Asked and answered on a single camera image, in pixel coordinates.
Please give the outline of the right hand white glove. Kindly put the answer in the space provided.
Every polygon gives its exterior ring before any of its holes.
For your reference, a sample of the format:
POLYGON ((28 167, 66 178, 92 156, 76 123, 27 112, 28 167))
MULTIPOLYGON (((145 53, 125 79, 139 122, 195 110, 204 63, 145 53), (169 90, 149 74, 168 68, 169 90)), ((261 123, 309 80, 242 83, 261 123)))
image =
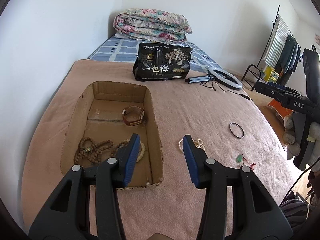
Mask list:
MULTIPOLYGON (((300 126, 300 124, 298 124, 298 127, 295 127, 292 115, 293 113, 285 116, 284 118, 285 132, 283 133, 283 140, 287 144, 287 160, 290 160, 300 154, 300 141, 304 130, 304 125, 300 126)), ((309 136, 312 139, 315 139, 315 144, 307 164, 312 167, 311 171, 313 174, 315 176, 319 176, 319 123, 311 123, 309 136)))

